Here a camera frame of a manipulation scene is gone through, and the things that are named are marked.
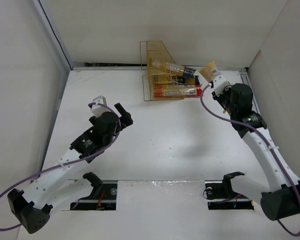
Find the yellow spaghetti bag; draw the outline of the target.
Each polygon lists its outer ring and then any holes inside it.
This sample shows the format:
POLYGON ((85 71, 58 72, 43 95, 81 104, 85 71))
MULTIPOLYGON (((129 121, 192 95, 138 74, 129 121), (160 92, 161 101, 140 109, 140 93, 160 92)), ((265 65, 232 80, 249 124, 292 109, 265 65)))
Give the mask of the yellow spaghetti bag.
POLYGON ((213 81, 217 76, 221 75, 215 61, 208 63, 205 67, 201 68, 198 72, 205 78, 205 80, 208 83, 213 81))

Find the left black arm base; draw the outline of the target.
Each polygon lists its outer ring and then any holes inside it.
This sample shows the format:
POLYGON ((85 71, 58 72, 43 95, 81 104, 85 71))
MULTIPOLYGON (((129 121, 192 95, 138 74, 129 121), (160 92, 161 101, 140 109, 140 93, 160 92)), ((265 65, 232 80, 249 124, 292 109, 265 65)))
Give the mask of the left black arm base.
POLYGON ((88 196, 70 204, 70 211, 115 211, 117 207, 118 181, 101 180, 92 172, 83 178, 90 182, 92 190, 88 196))

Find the red spaghetti bag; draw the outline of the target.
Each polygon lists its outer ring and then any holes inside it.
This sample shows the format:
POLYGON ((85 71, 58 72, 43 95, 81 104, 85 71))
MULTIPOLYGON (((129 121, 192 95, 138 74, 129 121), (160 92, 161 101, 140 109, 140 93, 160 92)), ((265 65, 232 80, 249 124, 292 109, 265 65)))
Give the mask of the red spaghetti bag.
POLYGON ((200 87, 194 88, 172 88, 160 89, 153 93, 155 98, 178 98, 178 97, 199 97, 202 94, 200 87))

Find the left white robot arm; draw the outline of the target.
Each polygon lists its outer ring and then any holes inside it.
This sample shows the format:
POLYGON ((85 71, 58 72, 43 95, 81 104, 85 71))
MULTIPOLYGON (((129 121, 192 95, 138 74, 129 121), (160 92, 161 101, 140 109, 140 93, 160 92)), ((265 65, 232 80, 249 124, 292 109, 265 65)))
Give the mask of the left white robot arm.
POLYGON ((70 144, 54 166, 43 170, 24 189, 13 188, 7 194, 11 212, 29 234, 43 228, 63 206, 101 192, 103 181, 93 172, 84 173, 67 186, 64 183, 103 154, 120 132, 133 124, 131 114, 120 103, 114 106, 118 113, 103 103, 93 102, 89 107, 95 110, 89 118, 92 126, 70 144))

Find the dark blue label spaghetti bag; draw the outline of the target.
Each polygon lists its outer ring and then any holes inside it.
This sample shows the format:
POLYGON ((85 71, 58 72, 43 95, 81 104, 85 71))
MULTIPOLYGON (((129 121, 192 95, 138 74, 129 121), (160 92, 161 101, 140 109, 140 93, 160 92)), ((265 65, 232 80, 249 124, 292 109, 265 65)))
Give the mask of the dark blue label spaghetti bag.
POLYGON ((152 82, 155 84, 200 85, 198 77, 190 78, 177 75, 154 75, 152 76, 152 82))

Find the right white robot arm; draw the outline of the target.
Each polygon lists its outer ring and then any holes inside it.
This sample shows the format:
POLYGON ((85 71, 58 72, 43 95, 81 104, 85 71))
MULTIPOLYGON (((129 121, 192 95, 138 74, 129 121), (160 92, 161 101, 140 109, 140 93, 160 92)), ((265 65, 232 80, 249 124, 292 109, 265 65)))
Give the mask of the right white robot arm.
POLYGON ((283 159, 271 141, 263 117, 253 110, 253 91, 243 83, 209 83, 212 98, 229 118, 239 137, 250 148, 266 177, 267 184, 255 182, 240 171, 227 173, 222 180, 223 190, 229 195, 241 194, 258 203, 271 221, 300 215, 300 178, 283 159))

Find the clear blue-end spaghetti bag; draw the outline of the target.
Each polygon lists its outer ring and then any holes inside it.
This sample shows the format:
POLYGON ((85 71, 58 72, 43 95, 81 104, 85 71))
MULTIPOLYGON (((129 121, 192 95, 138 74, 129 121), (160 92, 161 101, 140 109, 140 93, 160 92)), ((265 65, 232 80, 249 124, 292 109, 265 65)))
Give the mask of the clear blue-end spaghetti bag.
POLYGON ((158 60, 152 61, 150 63, 150 67, 152 67, 153 70, 158 70, 170 75, 176 75, 185 78, 194 78, 195 71, 196 71, 194 68, 188 66, 178 65, 173 62, 158 61, 158 60))

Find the yellow wire shelf rack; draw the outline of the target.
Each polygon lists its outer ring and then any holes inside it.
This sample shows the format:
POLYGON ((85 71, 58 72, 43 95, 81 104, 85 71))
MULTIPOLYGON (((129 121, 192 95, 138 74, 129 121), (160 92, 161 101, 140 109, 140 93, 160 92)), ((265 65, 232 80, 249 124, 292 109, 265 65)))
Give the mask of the yellow wire shelf rack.
POLYGON ((152 76, 169 75, 161 70, 155 70, 150 67, 150 63, 154 61, 165 61, 175 63, 166 46, 161 40, 146 40, 139 42, 140 66, 143 71, 142 75, 142 90, 143 100, 150 101, 165 101, 165 100, 183 100, 185 97, 154 97, 154 92, 163 89, 179 89, 178 84, 160 84, 152 81, 152 76))

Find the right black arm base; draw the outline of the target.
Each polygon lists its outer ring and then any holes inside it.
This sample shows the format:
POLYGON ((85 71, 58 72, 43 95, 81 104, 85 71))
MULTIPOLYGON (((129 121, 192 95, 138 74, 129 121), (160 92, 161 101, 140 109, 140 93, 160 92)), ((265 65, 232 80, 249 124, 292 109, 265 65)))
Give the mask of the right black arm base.
POLYGON ((205 180, 203 197, 208 210, 254 210, 253 201, 232 189, 231 179, 245 174, 237 171, 225 174, 222 180, 205 180))

